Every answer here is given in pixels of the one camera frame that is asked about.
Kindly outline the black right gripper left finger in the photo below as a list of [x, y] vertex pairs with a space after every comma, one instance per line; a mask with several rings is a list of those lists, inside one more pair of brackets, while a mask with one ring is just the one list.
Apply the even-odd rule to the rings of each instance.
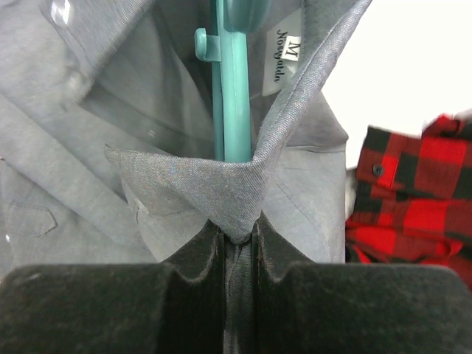
[[222, 353], [223, 233], [161, 263], [30, 265], [1, 284], [3, 353]]

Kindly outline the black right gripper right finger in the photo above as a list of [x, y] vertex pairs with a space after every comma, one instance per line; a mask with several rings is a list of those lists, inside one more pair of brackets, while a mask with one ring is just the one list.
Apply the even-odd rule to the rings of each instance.
[[252, 252], [259, 353], [471, 351], [471, 293], [447, 268], [315, 263], [265, 216]]

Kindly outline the grey button-up shirt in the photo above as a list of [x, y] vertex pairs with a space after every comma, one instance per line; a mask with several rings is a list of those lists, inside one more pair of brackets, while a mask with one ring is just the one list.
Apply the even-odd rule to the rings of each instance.
[[[315, 263], [344, 258], [347, 134], [321, 90], [368, 1], [276, 1], [249, 37], [251, 160], [215, 158], [205, 1], [1, 3], [1, 274], [161, 263], [223, 233], [222, 353], [255, 351], [261, 216]], [[262, 95], [267, 32], [302, 11], [292, 78]]]

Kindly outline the teal plastic hanger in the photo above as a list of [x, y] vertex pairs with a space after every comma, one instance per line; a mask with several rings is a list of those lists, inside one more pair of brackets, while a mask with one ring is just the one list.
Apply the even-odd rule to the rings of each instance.
[[268, 0], [210, 2], [212, 27], [194, 34], [197, 59], [212, 66], [215, 158], [251, 160], [251, 114], [246, 36], [264, 23]]

